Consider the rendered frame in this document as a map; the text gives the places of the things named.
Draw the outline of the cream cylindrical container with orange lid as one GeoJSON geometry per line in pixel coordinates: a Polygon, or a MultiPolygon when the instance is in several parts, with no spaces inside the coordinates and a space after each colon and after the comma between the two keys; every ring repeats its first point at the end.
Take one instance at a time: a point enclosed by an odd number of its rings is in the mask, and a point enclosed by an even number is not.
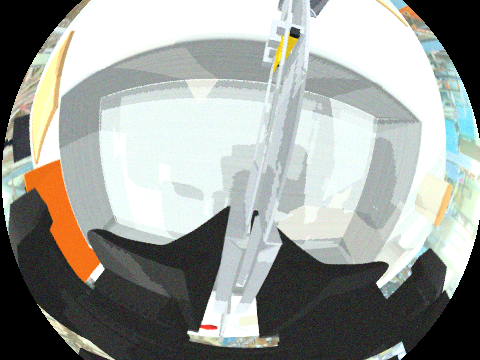
{"type": "Polygon", "coordinates": [[[437,225],[443,221],[444,212],[447,212],[448,200],[451,199],[452,185],[444,179],[425,173],[423,183],[415,199],[415,211],[427,217],[427,220],[437,225]]]}

